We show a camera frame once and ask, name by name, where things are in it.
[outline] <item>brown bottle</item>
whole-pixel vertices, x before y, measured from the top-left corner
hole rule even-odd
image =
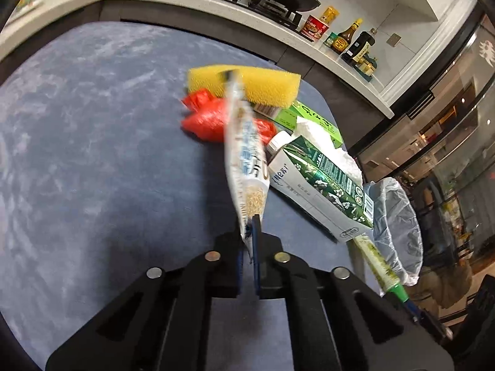
[[[349,29],[344,32],[341,32],[337,35],[337,39],[332,44],[331,49],[335,51],[337,54],[344,53],[345,49],[351,44],[352,37],[354,36],[354,32],[356,29],[362,24],[363,20],[359,18],[356,22],[354,22]]]

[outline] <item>bottle label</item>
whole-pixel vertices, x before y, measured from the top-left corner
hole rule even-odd
[[[368,43],[368,42],[365,42],[363,48],[361,49],[361,51],[359,53],[357,53],[354,57],[352,57],[352,59],[354,61],[356,61],[356,63],[359,63],[360,59],[363,58],[363,56],[368,52],[368,50],[370,49],[371,45]]]
[[[343,38],[338,36],[337,39],[335,39],[333,46],[338,50],[338,51],[344,51],[347,46],[349,46],[349,43]]]

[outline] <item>green packet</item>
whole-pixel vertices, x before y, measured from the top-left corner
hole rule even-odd
[[[285,194],[335,238],[373,228],[373,200],[303,136],[284,145],[268,165],[270,186]]]
[[[268,117],[290,131],[294,131],[297,125],[298,116],[306,118],[307,120],[312,120],[316,124],[320,124],[330,134],[335,148],[340,148],[343,144],[340,131],[335,125],[331,124],[324,117],[320,116],[317,112],[311,110],[308,106],[298,100],[294,100],[288,109],[261,104],[254,105],[253,109],[255,112],[263,114],[265,117]]]

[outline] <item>red package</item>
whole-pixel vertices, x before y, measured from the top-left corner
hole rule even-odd
[[[209,142],[223,142],[223,127],[226,120],[225,102],[214,97],[207,89],[201,89],[182,101],[189,110],[195,111],[182,120],[182,128]],[[261,141],[264,145],[275,136],[277,128],[269,120],[255,118]]]

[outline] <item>green box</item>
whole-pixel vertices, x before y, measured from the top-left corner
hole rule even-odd
[[[312,120],[320,124],[330,134],[335,148],[340,148],[343,144],[342,136],[336,126],[298,100],[294,100],[288,109],[257,104],[254,105],[254,111],[263,114],[290,131],[294,131],[298,116]]]

